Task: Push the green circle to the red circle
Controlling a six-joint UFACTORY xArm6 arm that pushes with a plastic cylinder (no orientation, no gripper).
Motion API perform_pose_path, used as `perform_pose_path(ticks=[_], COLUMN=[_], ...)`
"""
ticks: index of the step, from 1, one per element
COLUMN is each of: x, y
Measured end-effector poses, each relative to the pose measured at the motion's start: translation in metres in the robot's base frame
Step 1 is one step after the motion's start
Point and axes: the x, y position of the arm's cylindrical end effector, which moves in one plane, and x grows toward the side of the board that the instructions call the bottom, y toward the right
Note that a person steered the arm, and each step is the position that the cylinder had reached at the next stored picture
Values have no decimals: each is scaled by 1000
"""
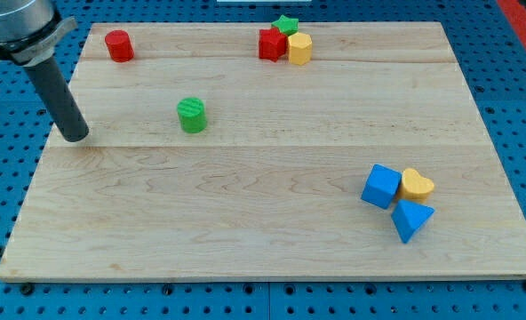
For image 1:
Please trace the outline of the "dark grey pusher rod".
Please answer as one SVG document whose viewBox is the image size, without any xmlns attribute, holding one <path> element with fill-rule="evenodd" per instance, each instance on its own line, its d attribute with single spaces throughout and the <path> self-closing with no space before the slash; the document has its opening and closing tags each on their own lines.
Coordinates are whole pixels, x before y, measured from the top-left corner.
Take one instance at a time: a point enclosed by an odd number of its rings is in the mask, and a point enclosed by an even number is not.
<svg viewBox="0 0 526 320">
<path fill-rule="evenodd" d="M 56 60 L 50 57 L 24 69 L 64 140 L 77 142 L 84 139 L 89 133 L 89 126 Z"/>
</svg>

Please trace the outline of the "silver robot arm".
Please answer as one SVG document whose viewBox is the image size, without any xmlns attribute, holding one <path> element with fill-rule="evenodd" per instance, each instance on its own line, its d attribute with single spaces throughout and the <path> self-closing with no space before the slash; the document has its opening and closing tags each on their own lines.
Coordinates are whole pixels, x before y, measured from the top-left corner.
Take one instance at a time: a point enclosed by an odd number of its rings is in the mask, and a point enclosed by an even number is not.
<svg viewBox="0 0 526 320">
<path fill-rule="evenodd" d="M 51 0 L 0 1 L 0 62 L 23 67 L 64 140 L 76 142 L 89 133 L 82 112 L 54 59 L 55 47 L 77 28 L 62 17 Z"/>
</svg>

